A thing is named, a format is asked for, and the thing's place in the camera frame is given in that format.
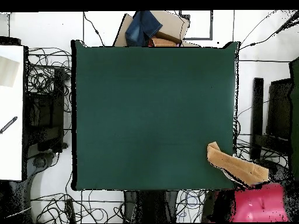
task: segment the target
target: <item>black stand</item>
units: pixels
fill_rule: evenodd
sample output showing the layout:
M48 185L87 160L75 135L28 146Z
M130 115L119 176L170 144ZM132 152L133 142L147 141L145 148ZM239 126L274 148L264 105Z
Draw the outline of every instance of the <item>black stand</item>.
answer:
M124 223L175 223L178 191L125 191Z

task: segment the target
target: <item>green mat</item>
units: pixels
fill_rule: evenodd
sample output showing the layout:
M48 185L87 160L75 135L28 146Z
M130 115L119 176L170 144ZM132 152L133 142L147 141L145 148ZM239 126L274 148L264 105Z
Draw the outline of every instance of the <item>green mat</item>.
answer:
M237 45L86 48L73 43L74 188L232 188L207 161L207 144L217 141L233 154Z

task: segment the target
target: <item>blue cloth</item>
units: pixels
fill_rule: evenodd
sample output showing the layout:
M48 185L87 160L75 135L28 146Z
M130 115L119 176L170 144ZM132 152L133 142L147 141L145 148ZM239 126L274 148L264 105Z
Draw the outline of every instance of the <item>blue cloth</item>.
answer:
M137 12L126 31L127 45L129 47L145 46L144 34L150 39L161 27L162 24L157 21L149 10Z

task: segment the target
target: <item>brown cardboard strip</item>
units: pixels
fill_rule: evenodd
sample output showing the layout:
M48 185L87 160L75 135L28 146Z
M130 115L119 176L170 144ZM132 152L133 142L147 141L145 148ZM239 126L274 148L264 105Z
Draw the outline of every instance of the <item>brown cardboard strip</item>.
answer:
M156 38L155 36L152 38L152 42L156 47L176 47L176 43L170 40L164 40L162 38Z
M268 169L221 152L216 142L208 144L207 159L214 167L225 169L249 186L269 180Z

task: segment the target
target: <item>cardboard piece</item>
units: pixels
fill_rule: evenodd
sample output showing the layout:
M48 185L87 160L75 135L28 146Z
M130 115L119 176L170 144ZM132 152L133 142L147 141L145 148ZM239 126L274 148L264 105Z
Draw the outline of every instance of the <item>cardboard piece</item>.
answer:
M155 37L158 39L170 40L176 44L181 44L187 32L189 21L164 10L151 10L151 13L156 17L159 23L163 25L159 32L155 34ZM113 46L127 46L125 33L132 21L133 18L130 15L124 15L123 21L119 28L119 33L116 36Z
M13 87L20 63L0 56L0 86Z
M128 14L124 15L123 21L121 22L119 32L116 36L113 46L115 46L115 47L127 46L127 40L126 40L125 33L129 27L129 25L132 23L132 21L133 21L133 18L130 15L128 15Z
M200 47L200 45L188 43L188 42L185 42L185 41L183 41L180 46L181 47Z
M207 159L213 166L225 169L249 186L269 180L268 169L221 152L216 142L208 144Z
M156 37L152 38L152 42L155 47L176 47L177 44L176 42Z

